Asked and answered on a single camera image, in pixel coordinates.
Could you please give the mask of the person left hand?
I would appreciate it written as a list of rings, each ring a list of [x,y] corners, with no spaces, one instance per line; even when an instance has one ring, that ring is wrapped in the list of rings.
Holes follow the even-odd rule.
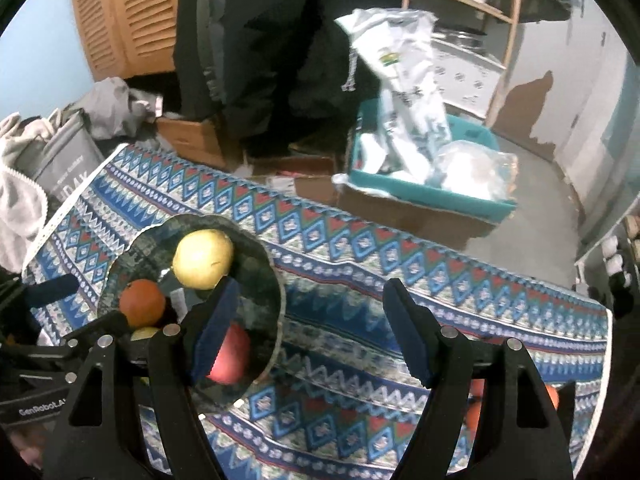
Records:
[[[42,456],[46,446],[46,432],[35,427],[12,430],[9,433],[12,445],[24,462],[42,469]]]

